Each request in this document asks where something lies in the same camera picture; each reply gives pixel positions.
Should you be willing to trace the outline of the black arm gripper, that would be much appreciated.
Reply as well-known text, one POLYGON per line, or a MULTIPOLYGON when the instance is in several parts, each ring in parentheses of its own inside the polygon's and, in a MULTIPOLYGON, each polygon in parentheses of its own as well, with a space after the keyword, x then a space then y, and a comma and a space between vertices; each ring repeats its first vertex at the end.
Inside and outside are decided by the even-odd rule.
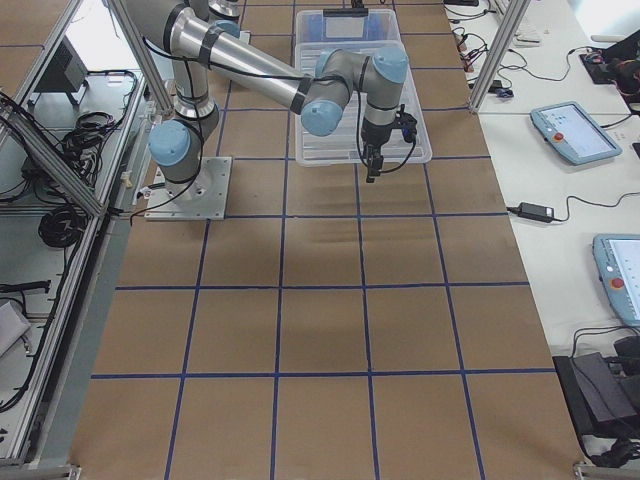
POLYGON ((361 139, 363 142, 363 161, 367 168, 366 182, 374 183, 383 171, 384 156, 381 153, 394 129, 394 122, 378 125, 371 121, 364 121, 361 127, 361 139))

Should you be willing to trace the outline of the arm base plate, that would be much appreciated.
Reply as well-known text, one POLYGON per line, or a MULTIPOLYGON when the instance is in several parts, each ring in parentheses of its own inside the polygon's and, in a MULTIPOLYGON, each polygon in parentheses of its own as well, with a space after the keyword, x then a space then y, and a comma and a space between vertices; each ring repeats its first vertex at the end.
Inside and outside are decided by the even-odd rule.
POLYGON ((233 159, 204 157, 199 176, 189 189, 179 193, 177 185, 153 189, 148 198, 144 218, 148 221, 223 220, 229 191, 233 159))

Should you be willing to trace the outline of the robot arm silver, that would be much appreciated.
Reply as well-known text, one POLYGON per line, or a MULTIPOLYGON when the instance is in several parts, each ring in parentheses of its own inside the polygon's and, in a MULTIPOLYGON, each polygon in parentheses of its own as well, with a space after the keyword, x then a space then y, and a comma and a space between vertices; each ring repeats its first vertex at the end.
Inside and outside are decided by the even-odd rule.
POLYGON ((325 50, 309 75, 200 19, 183 1, 129 1, 126 9, 144 41, 160 54, 218 72, 287 107, 313 136, 333 134, 356 97, 356 149, 369 183, 388 171, 382 148, 393 131, 401 131, 406 143, 417 143, 417 121, 400 101, 408 56, 397 46, 370 55, 325 50))

